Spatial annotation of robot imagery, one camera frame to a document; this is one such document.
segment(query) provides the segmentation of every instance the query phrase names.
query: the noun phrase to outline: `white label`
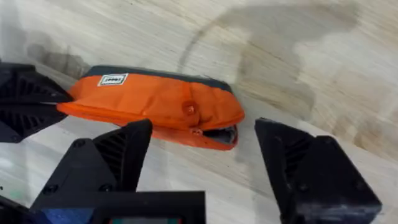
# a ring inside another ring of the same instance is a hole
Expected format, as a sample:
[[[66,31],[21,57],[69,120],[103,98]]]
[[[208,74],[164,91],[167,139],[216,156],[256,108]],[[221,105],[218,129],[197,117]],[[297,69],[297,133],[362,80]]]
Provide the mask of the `white label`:
[[[122,85],[129,74],[110,74],[103,75],[98,83],[98,86],[102,85]]]

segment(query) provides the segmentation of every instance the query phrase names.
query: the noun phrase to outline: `wooden surface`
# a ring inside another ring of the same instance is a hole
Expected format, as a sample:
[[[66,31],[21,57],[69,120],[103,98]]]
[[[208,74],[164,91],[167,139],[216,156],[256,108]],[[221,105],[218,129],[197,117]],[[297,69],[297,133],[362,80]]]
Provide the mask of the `wooden surface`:
[[[209,223],[279,222],[260,116],[337,136],[384,204],[375,223],[397,223],[397,10],[392,0],[0,0],[0,56],[65,88],[98,64],[230,83],[247,113],[239,146],[153,139],[139,186],[206,190]],[[113,128],[69,117],[1,144],[0,194],[29,206],[75,138]]]

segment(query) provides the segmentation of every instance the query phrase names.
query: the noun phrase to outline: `black bracket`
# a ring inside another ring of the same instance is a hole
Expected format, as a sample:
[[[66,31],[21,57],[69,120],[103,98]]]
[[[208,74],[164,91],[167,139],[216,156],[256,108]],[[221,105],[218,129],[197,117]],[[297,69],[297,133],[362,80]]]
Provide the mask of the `black bracket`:
[[[381,202],[330,136],[256,120],[262,156],[283,224],[371,223]]]
[[[21,142],[61,121],[66,115],[54,103],[72,100],[33,65],[0,63],[0,142]]]
[[[56,223],[49,218],[56,212],[57,218],[78,216],[74,223],[84,224],[121,217],[205,223],[204,192],[136,192],[151,134],[152,123],[143,120],[94,140],[77,139],[30,208],[31,219]]]

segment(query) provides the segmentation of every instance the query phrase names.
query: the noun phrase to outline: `orange pencil case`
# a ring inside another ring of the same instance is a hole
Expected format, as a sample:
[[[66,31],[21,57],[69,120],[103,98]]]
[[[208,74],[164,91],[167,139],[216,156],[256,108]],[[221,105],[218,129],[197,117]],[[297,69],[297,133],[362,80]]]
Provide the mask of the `orange pencil case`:
[[[138,68],[95,66],[69,94],[63,113],[121,126],[150,119],[153,137],[209,149],[232,149],[244,118],[225,82]]]

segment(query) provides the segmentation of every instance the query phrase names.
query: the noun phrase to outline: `blue component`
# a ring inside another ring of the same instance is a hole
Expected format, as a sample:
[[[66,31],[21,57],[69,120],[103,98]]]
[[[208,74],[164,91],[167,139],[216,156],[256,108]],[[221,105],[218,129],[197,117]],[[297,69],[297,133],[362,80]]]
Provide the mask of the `blue component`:
[[[94,209],[45,209],[42,211],[52,224],[87,224]]]

